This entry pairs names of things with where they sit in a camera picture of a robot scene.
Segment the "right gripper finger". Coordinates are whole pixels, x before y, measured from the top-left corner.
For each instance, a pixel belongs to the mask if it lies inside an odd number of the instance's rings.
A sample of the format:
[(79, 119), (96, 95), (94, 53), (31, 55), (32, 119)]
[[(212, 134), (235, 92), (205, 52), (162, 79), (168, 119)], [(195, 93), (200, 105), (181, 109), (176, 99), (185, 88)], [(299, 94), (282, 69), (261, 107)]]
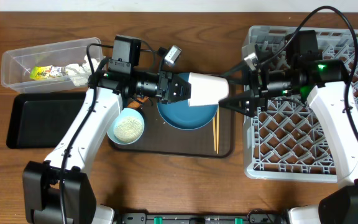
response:
[[(248, 72), (249, 66), (248, 64), (241, 60), (238, 64), (230, 68), (228, 71), (219, 75), (221, 78), (225, 78), (229, 84), (232, 85), (248, 85)], [(241, 76), (239, 78), (234, 78), (237, 72), (241, 72)]]
[(249, 98), (250, 96), (248, 93), (240, 93), (220, 100), (219, 106), (243, 115), (250, 115), (249, 107), (246, 103)]

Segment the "large blue plate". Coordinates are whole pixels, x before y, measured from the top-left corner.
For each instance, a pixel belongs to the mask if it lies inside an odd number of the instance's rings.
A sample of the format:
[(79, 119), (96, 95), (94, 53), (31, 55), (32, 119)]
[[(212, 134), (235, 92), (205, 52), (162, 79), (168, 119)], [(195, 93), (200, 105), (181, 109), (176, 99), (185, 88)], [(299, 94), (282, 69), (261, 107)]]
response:
[(217, 105), (188, 106), (186, 101), (171, 104), (157, 103), (162, 119), (174, 128), (190, 131), (202, 128), (213, 120)]

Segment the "pink white cup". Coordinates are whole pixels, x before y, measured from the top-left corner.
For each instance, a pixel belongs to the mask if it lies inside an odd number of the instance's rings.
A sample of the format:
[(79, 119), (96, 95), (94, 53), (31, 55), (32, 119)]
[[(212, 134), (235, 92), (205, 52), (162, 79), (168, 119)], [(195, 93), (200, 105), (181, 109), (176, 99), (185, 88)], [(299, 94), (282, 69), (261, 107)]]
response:
[(191, 94), (188, 106), (217, 105), (220, 100), (228, 97), (229, 84), (225, 78), (190, 73), (188, 83), (191, 85)]

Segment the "white tissue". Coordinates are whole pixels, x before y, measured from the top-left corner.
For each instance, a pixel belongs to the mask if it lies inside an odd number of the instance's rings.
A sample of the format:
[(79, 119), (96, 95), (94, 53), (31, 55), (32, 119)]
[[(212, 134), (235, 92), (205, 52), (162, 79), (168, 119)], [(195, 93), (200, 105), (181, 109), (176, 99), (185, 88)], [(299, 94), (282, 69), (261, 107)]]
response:
[(81, 87), (88, 84), (88, 78), (91, 75), (91, 65), (94, 69), (97, 69), (100, 61), (91, 58), (91, 61), (88, 60), (88, 57), (85, 55), (84, 63), (72, 63), (65, 66), (65, 72), (69, 76), (70, 80), (73, 82), (74, 86)]

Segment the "yellow green snack wrapper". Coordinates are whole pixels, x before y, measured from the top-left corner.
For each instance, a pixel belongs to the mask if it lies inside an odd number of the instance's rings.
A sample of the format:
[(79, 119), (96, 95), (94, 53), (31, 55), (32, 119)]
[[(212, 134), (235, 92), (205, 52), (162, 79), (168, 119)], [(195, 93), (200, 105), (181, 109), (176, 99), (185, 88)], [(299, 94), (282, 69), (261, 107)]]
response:
[(56, 67), (53, 65), (44, 67), (34, 67), (29, 75), (33, 80), (48, 80), (68, 75), (65, 67)]

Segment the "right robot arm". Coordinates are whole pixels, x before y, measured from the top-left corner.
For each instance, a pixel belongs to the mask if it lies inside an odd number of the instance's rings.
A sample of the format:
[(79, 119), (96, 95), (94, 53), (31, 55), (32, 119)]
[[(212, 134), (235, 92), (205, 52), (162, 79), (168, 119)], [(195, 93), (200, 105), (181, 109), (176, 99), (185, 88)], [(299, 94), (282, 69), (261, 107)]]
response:
[(300, 95), (320, 126), (333, 157), (339, 189), (318, 205), (295, 207), (287, 223), (358, 223), (358, 110), (351, 78), (340, 60), (306, 62), (287, 70), (249, 70), (241, 81), (249, 89), (219, 105), (253, 117), (271, 98)]

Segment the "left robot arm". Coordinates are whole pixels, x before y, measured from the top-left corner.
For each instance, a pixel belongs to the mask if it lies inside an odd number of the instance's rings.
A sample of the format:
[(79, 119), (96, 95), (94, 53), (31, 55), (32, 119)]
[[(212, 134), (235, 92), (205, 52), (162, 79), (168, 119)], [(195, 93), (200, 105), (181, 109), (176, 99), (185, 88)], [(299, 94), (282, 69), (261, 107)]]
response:
[(23, 175), (28, 223), (112, 223), (114, 210), (96, 201), (88, 178), (112, 123), (126, 109), (123, 99), (148, 96), (162, 103), (187, 100), (191, 85), (171, 72), (130, 75), (97, 69), (89, 78), (82, 107), (43, 162), (30, 161)]

